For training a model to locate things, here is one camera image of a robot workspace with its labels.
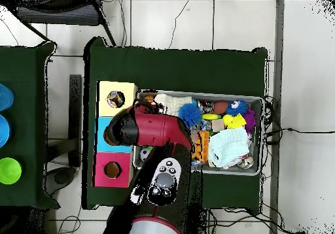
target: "green bowl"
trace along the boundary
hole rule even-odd
[[[12,158],[0,159],[0,182],[13,184],[21,177],[22,168],[20,163]]]

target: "pink panel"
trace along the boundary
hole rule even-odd
[[[97,187],[129,187],[131,154],[122,152],[98,152],[96,155],[96,172],[94,179],[94,186]],[[109,178],[105,172],[104,167],[109,162],[117,162],[121,166],[121,173],[117,178]]]

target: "soccer ball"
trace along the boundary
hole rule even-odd
[[[144,162],[148,157],[150,150],[148,148],[142,148],[141,152],[139,153],[141,160]]]

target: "dark green tablecloth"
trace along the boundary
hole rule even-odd
[[[46,156],[44,67],[54,48],[52,42],[36,48],[0,46],[0,83],[14,94],[13,106],[0,112],[12,128],[11,138],[0,148],[0,159],[14,158],[22,166],[17,183],[0,183],[1,206],[58,207],[43,191]]]
[[[263,97],[266,56],[265,48],[255,52],[110,48],[102,38],[93,38],[84,55],[84,151],[89,152],[83,176],[84,205],[119,205],[127,191],[92,187],[97,80],[133,82],[143,89]],[[259,188],[260,175],[204,175],[203,207],[249,207],[257,212]]]

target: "tiled floor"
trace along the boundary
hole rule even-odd
[[[122,38],[126,46],[144,46],[146,48],[169,48],[175,27],[175,17],[181,12],[187,1],[123,1],[124,21],[127,37],[121,18],[119,1],[104,2],[104,13],[109,28],[117,45]],[[0,19],[8,28],[20,46],[36,46],[42,39],[24,27],[4,8],[0,8]],[[176,20],[176,28],[171,48],[190,50],[233,49],[252,50],[264,46],[268,49],[269,59],[274,58],[275,46],[275,0],[190,0]],[[57,43],[56,55],[48,64],[48,100],[49,100],[49,137],[66,138],[68,120],[68,84],[70,74],[84,75],[84,62],[80,56],[86,43],[95,36],[102,36],[110,44],[102,26],[77,25],[33,25],[47,37]],[[0,45],[15,46],[15,38],[0,20]],[[273,62],[268,65],[270,87],[273,82]],[[62,156],[56,161],[67,163]],[[271,174],[270,160],[264,169],[266,176]],[[61,167],[50,163],[48,168]],[[264,183],[264,202],[270,204],[270,179]],[[97,210],[80,209],[81,169],[74,181],[56,194],[61,208],[49,212],[49,234],[70,234],[78,228],[75,217],[63,223],[68,216],[79,213],[80,227],[73,234],[102,234],[111,207],[99,207]],[[248,218],[230,227],[234,221],[247,216],[245,213],[227,213],[224,210],[213,210],[219,224],[216,234],[269,234],[268,227],[262,222]],[[263,213],[268,216],[269,208],[263,206]]]

